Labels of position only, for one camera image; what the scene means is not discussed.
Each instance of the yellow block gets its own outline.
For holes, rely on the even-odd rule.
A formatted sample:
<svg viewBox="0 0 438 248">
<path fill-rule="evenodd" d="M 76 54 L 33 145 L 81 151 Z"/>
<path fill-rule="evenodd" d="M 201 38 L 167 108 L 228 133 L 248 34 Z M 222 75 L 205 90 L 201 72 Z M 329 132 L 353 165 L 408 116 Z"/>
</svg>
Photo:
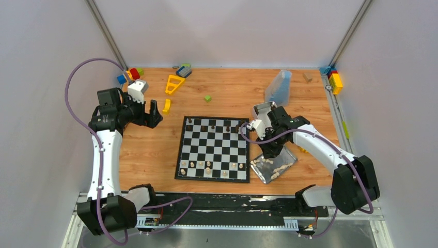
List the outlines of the yellow block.
<svg viewBox="0 0 438 248">
<path fill-rule="evenodd" d="M 170 104 L 172 101 L 170 99 L 166 99 L 166 104 L 164 105 L 163 114 L 168 115 L 170 110 Z"/>
<path fill-rule="evenodd" d="M 184 83 L 185 78 L 183 77 L 179 77 L 179 76 L 174 76 L 174 75 L 169 75 L 169 79 L 167 80 L 167 85 L 166 85 L 166 94 L 168 94 L 169 96 L 173 95 L 174 92 L 181 87 L 181 85 Z"/>
<path fill-rule="evenodd" d="M 332 75 L 330 76 L 330 79 L 328 81 L 330 82 L 330 85 L 332 86 L 333 94 L 334 95 L 339 94 L 342 90 L 342 82 L 341 82 L 341 78 L 339 77 L 339 74 L 332 73 Z"/>
</svg>

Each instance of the blue lego brick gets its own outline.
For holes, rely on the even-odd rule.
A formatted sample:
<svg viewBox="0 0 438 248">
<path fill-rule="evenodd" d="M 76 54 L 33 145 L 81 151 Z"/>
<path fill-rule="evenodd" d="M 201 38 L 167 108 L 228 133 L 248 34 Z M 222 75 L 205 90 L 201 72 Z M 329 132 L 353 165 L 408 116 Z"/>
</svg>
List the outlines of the blue lego brick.
<svg viewBox="0 0 438 248">
<path fill-rule="evenodd" d="M 321 67 L 321 68 L 319 68 L 319 73 L 321 75 L 327 75 L 327 73 L 330 71 L 330 69 L 331 69 L 330 66 Z"/>
<path fill-rule="evenodd" d="M 117 81 L 119 82 L 119 84 L 124 84 L 126 83 L 126 79 L 124 78 L 124 75 L 120 75 L 117 77 Z"/>
<path fill-rule="evenodd" d="M 181 67 L 179 68 L 179 70 L 176 72 L 177 76 L 180 76 L 182 78 L 186 78 L 188 76 L 190 76 L 190 74 L 192 74 L 192 68 L 191 67 Z"/>
</svg>

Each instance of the chessboard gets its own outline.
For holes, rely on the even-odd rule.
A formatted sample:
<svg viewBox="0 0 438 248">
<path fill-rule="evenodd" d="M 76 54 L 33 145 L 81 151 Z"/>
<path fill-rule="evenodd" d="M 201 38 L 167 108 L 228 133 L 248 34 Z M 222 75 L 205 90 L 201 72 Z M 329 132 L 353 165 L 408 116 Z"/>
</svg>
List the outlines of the chessboard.
<svg viewBox="0 0 438 248">
<path fill-rule="evenodd" d="M 249 119 L 185 116 L 175 179 L 249 183 L 249 143 L 239 130 L 244 122 Z"/>
</svg>

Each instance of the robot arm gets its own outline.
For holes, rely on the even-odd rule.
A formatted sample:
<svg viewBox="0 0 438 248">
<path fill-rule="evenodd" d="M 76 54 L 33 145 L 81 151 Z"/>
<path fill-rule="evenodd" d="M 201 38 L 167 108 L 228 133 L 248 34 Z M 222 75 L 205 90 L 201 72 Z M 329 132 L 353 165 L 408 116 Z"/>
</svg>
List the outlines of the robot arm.
<svg viewBox="0 0 438 248">
<path fill-rule="evenodd" d="M 311 185 L 295 194 L 303 201 L 303 207 L 333 206 L 345 214 L 350 214 L 366 205 L 365 195 L 343 156 L 356 168 L 370 199 L 379 198 L 380 190 L 373 163 L 367 156 L 357 157 L 342 150 L 322 136 L 307 119 L 302 116 L 291 118 L 283 107 L 276 107 L 273 102 L 270 111 L 262 114 L 262 111 L 255 107 L 254 112 L 259 119 L 253 120 L 247 128 L 257 132 L 257 141 L 268 141 L 287 132 L 273 141 L 259 145 L 264 158 L 277 157 L 283 145 L 292 142 L 306 149 L 333 175 L 331 187 Z"/>
<path fill-rule="evenodd" d="M 128 86 L 128 93 L 119 88 L 98 91 L 99 106 L 88 124 L 97 133 L 104 149 L 100 207 L 109 232 L 135 227 L 137 212 L 142 206 L 154 201 L 155 193 L 150 184 L 131 188 L 125 197 L 122 197 L 119 184 L 119 154 L 125 127 L 132 122 L 154 128 L 163 120 L 154 100 L 150 102 L 149 113 L 145 113 L 143 95 L 147 88 L 145 81 L 137 80 Z M 101 235 L 103 232 L 96 214 L 100 149 L 94 136 L 92 141 L 94 159 L 88 201 L 77 205 L 77 214 L 91 233 Z"/>
</svg>

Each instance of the wooden tabletop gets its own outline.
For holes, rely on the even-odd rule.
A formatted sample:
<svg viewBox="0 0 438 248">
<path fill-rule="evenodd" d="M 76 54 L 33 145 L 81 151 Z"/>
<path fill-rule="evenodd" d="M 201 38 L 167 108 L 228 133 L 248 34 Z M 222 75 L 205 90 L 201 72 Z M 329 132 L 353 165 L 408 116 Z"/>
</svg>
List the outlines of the wooden tabletop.
<svg viewBox="0 0 438 248">
<path fill-rule="evenodd" d="M 254 171 L 250 183 L 208 182 L 174 179 L 183 118 L 192 116 L 242 117 L 253 119 L 251 109 L 263 103 L 266 87 L 279 70 L 255 69 L 193 69 L 185 83 L 173 96 L 164 93 L 167 78 L 174 69 L 144 69 L 143 80 L 149 84 L 145 93 L 147 112 L 150 99 L 157 100 L 160 113 L 165 100 L 171 99 L 170 113 L 154 129 L 129 124 L 123 134 L 120 150 L 120 186 L 150 183 L 157 192 L 195 192 L 227 194 L 294 195 L 310 184 L 331 185 L 329 172 L 312 155 L 287 146 L 298 157 L 280 177 L 263 184 Z M 306 83 L 303 73 L 310 73 L 312 81 Z M 209 103 L 204 96 L 210 95 Z M 292 70 L 290 103 L 286 111 L 292 116 L 302 115 L 319 132 L 339 145 L 333 125 L 324 86 L 317 70 Z M 261 154 L 258 145 L 250 145 L 250 158 Z"/>
</svg>

